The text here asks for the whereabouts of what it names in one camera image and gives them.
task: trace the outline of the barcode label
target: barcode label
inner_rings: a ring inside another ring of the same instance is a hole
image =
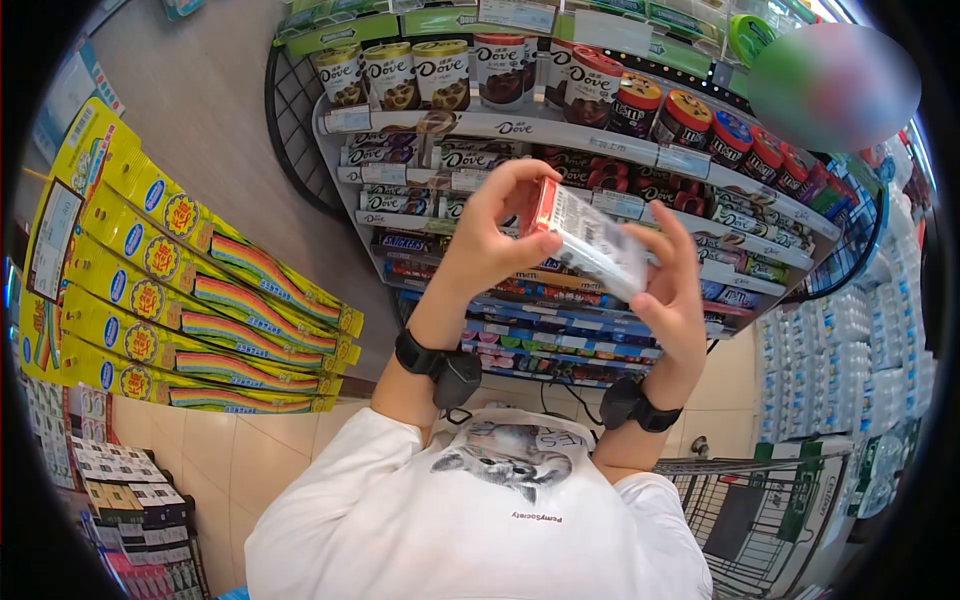
[[[84,129],[86,129],[86,124],[93,117],[93,107],[84,108],[84,113],[80,115],[80,119],[77,120],[77,125],[73,127],[73,131],[70,132],[70,137],[66,139],[67,148],[76,148],[77,142],[80,141],[80,138],[84,135]]]

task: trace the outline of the shopping cart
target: shopping cart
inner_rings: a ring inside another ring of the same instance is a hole
[[[713,576],[715,598],[768,598],[774,584],[782,590],[797,584],[829,521],[824,519],[817,531],[807,527],[821,486],[820,471],[831,458],[842,458],[840,472],[846,472],[849,456],[844,454],[657,463],[654,472],[672,481],[680,493],[686,522]],[[843,482],[830,484],[841,490]],[[828,515],[838,495],[830,496]],[[805,554],[794,557],[801,543]]]

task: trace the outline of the white t-shirt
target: white t-shirt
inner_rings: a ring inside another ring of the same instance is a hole
[[[365,408],[247,538],[260,598],[710,598],[677,489],[611,486],[580,423],[483,409],[417,427]]]

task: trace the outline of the black wire rack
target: black wire rack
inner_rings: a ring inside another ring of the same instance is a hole
[[[263,104],[267,132],[280,169],[294,189],[324,215],[349,223],[329,170],[313,136],[313,107],[324,86],[309,57],[291,57],[273,47],[267,58]]]

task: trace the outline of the cat print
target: cat print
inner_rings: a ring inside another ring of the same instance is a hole
[[[430,472],[465,470],[536,504],[537,490],[559,484],[573,470],[567,455],[537,448],[537,432],[536,425],[471,423],[464,444],[448,448]]]

